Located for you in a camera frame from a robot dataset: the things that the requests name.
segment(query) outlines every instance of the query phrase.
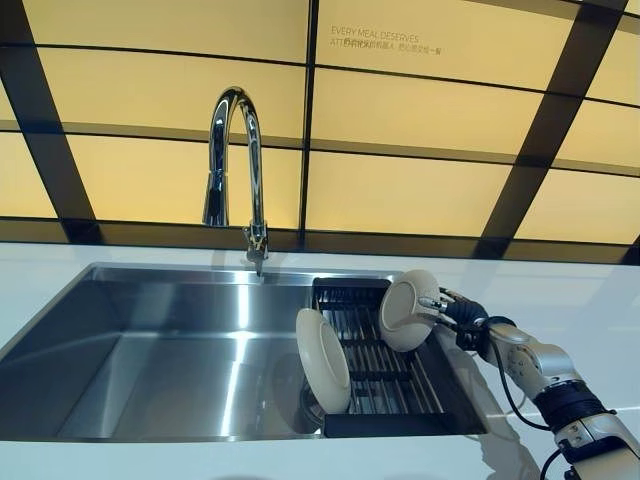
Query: black frame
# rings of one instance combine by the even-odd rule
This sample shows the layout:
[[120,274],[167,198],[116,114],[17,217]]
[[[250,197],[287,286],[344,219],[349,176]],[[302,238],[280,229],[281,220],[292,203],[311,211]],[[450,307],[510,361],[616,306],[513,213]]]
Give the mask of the black frame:
[[[552,168],[640,177],[640,171],[635,171],[633,168],[612,168],[568,161],[564,163],[556,161],[552,166],[583,100],[640,108],[639,105],[586,96],[613,34],[617,28],[622,28],[622,25],[619,25],[620,20],[624,18],[625,29],[629,28],[631,22],[633,29],[638,30],[640,16],[623,12],[627,0],[474,1],[564,18],[572,18],[573,12],[577,10],[572,29],[545,90],[317,64],[316,43],[320,0],[309,0],[305,63],[136,48],[36,44],[22,0],[3,0],[0,2],[0,46],[2,47],[0,48],[0,76],[17,122],[1,122],[0,131],[22,132],[58,218],[0,217],[0,241],[245,248],[244,239],[237,228],[210,229],[198,225],[101,221],[95,218],[65,133],[205,143],[208,140],[208,132],[126,125],[62,123],[49,90],[37,48],[76,48],[202,56],[305,68],[302,139],[263,138],[263,144],[266,147],[299,150],[302,154],[299,228],[296,230],[272,229],[273,250],[640,265],[640,236],[630,245],[514,239],[542,181]],[[489,156],[485,152],[312,139],[313,91],[317,68],[533,91],[543,94],[543,100],[517,156],[496,156],[495,154]],[[231,143],[246,144],[246,137],[232,135]],[[511,165],[512,168],[479,238],[322,232],[312,231],[306,227],[311,151],[500,163]]]

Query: glowing yellow panel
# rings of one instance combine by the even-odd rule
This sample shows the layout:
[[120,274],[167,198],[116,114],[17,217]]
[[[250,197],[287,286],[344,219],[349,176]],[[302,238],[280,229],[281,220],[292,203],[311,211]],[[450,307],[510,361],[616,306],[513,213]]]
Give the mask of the glowing yellow panel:
[[317,61],[544,89],[566,17],[460,0],[323,0]]
[[640,104],[640,31],[616,30],[587,95]]
[[585,100],[558,158],[640,167],[640,110]]
[[300,0],[25,0],[38,43],[100,45],[304,62]]
[[311,152],[307,226],[477,236],[510,167]]
[[542,95],[316,70],[313,138],[517,153]]
[[[71,151],[99,219],[202,223],[208,147],[168,140],[68,135]],[[265,217],[271,227],[296,228],[300,152],[263,149]],[[229,147],[229,217],[251,218],[246,147]]]
[[629,0],[624,11],[640,15],[640,0]]
[[551,170],[516,238],[629,244],[638,212],[640,178]]
[[[253,100],[263,135],[302,134],[304,68],[123,52],[39,49],[63,122],[209,130],[231,85]],[[232,131],[244,132],[241,115]]]
[[0,216],[56,216],[21,133],[0,133]]
[[0,82],[0,120],[15,120],[16,117],[13,114],[13,109],[7,98],[7,92],[4,89],[4,85]]

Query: faucet handle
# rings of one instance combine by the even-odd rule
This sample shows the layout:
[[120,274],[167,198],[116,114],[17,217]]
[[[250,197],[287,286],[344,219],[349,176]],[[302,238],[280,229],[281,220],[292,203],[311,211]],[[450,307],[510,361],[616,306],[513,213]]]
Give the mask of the faucet handle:
[[262,273],[262,263],[268,258],[269,235],[267,224],[255,225],[253,222],[248,227],[242,229],[244,238],[247,240],[247,260],[255,263],[256,274]]

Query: white countertop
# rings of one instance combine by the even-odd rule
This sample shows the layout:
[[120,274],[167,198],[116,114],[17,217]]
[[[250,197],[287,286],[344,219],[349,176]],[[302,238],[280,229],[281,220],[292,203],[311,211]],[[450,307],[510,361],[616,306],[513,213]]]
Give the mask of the white countertop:
[[[92,262],[238,267],[246,264],[243,256],[220,250],[0,243],[0,345]],[[279,253],[271,254],[266,267],[428,269],[442,285],[479,301],[490,313],[510,317],[540,341],[564,348],[605,406],[617,409],[640,437],[639,267]],[[491,401],[508,411],[497,371],[474,360],[495,397]],[[520,392],[513,391],[520,399]],[[523,411],[541,421],[530,403]],[[537,479],[532,462],[541,465],[555,449],[552,434],[523,426],[512,415],[511,429],[498,409],[488,414],[501,431],[482,441],[455,436],[191,444],[0,442],[0,479]],[[566,468],[564,460],[556,460],[548,478],[562,478]]]

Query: black beam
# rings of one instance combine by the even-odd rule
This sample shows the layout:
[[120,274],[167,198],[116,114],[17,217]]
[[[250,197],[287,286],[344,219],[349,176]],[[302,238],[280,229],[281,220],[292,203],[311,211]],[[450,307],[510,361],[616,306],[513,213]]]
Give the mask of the black beam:
[[304,245],[307,229],[307,196],[309,190],[309,155],[311,152],[311,119],[313,117],[313,86],[316,75],[316,45],[318,42],[318,10],[320,0],[309,0],[307,25],[307,62],[304,85],[304,117],[302,126],[302,168],[300,171],[300,214],[298,240]]
[[95,216],[64,135],[21,0],[0,2],[0,76],[29,152],[70,242]]
[[640,265],[640,235],[636,238],[636,241],[629,246],[629,250],[625,253],[622,261],[624,265]]
[[484,228],[480,250],[491,244],[496,258],[507,251],[571,127],[626,3],[608,0],[608,8],[584,4],[578,10],[548,93]]

